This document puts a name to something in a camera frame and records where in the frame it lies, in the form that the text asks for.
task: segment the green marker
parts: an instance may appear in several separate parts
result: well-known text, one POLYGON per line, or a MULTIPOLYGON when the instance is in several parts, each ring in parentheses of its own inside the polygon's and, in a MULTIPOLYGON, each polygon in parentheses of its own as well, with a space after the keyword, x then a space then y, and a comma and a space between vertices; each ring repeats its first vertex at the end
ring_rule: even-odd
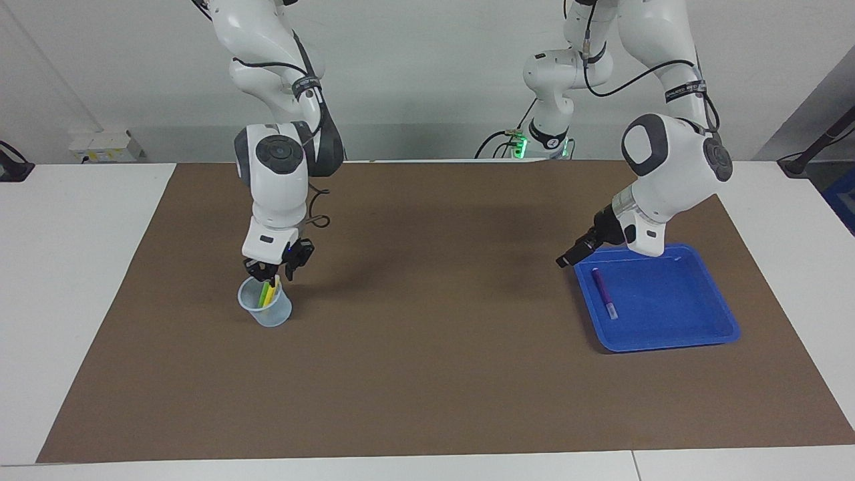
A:
POLYGON ((262 287, 262 295, 258 298, 258 308, 261 309, 264 307, 264 300, 267 298, 267 292, 270 290, 270 282, 264 281, 264 286, 262 287))

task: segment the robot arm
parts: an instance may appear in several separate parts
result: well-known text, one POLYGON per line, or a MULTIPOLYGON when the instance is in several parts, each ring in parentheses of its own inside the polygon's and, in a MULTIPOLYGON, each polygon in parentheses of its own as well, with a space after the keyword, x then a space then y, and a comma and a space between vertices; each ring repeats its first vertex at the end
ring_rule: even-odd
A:
POLYGON ((284 265, 291 280, 314 251, 301 233, 309 178, 332 175, 345 157, 321 90, 323 66, 288 22, 286 6, 296 0, 193 1, 234 56, 235 84, 278 122, 247 126, 235 139, 238 174, 253 198, 242 252, 256 279, 272 280, 284 265))
MULTIPOLYGON (((709 198, 733 174, 717 125, 711 128, 707 116, 709 98, 697 67, 684 0, 576 0, 565 37, 583 38, 575 62, 581 68, 582 85, 594 92, 594 80, 600 80, 590 66, 600 56, 594 52, 605 51, 604 40, 598 50, 604 33, 595 34, 596 21, 605 19, 598 27, 607 30, 615 17, 624 48, 662 83, 671 116, 646 114, 629 125, 622 152, 639 179, 594 216, 593 227, 557 259, 561 267, 580 262, 606 242, 626 242, 636 252, 661 255, 666 223, 709 198), (601 5, 608 7, 602 15, 598 13, 601 5), (585 30, 579 34, 582 24, 585 30)), ((532 120, 533 128, 536 122, 537 117, 532 120)))

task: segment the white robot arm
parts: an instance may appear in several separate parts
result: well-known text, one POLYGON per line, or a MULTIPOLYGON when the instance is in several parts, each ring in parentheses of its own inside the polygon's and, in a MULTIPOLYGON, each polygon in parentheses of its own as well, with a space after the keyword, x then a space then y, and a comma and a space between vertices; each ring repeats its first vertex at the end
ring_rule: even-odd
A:
POLYGON ((323 65, 292 30, 286 7, 297 0, 193 0, 234 56, 229 73, 259 98, 275 124, 247 126, 235 139, 238 174, 250 188, 252 218, 242 252, 256 279, 286 277, 309 260, 301 235, 310 177, 332 175, 345 149, 321 90, 323 65))
POLYGON ((718 114, 713 108, 715 126, 707 114, 711 102, 685 0, 575 0, 564 27, 570 48, 539 53, 526 65, 526 83, 537 95, 529 145, 549 157, 562 150, 573 115, 569 90, 607 97, 629 85, 607 93, 593 89, 611 75, 605 38, 615 18, 624 48, 662 83, 671 116, 646 114, 629 125, 622 152, 639 179, 594 217, 587 234, 557 259, 561 267, 578 263, 605 242, 661 255, 665 224, 709 198, 733 174, 717 133, 718 114))

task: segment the black stand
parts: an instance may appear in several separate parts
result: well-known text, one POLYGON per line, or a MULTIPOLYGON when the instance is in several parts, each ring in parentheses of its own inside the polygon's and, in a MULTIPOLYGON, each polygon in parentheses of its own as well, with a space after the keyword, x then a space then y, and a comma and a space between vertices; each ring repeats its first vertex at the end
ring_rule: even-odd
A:
POLYGON ((0 167, 5 171, 0 175, 0 182, 23 182, 35 168, 34 163, 16 162, 6 152, 0 150, 0 167))
POLYGON ((822 149, 828 147, 828 144, 834 142, 840 134, 843 134, 846 127, 853 122, 855 122, 855 107, 849 109, 849 111, 845 113, 839 121, 835 122, 834 125, 831 126, 831 128, 827 130, 822 137, 817 139, 816 142, 808 147, 807 150, 799 156, 799 158, 795 160, 779 160, 778 165, 781 166, 781 170, 783 170, 784 174, 791 179, 806 178, 805 168, 807 167, 807 164, 813 160, 813 158, 816 157, 822 149))

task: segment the gray wall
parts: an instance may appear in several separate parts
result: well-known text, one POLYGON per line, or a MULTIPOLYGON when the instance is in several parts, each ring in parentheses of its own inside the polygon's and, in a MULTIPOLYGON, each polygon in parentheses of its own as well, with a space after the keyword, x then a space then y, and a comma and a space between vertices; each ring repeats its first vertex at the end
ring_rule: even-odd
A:
MULTIPOLYGON (((687 0, 722 135, 755 157, 852 48, 855 2, 687 0)), ((471 157, 532 98, 527 55, 563 48, 561 2, 302 0, 292 23, 327 61, 325 92, 352 158, 471 157)), ((39 162, 70 162, 70 129, 129 128, 153 161, 230 161, 235 132, 268 122, 238 92, 190 0, 0 0, 0 136, 39 162)), ((643 67, 612 33, 610 86, 643 67)), ((579 158, 619 158, 625 126, 664 111, 648 78, 620 95, 579 92, 579 158)))
MULTIPOLYGON (((803 151, 855 106, 855 48, 784 122, 755 159, 775 160, 803 151)), ((816 160, 855 159, 855 134, 817 155, 816 160)))

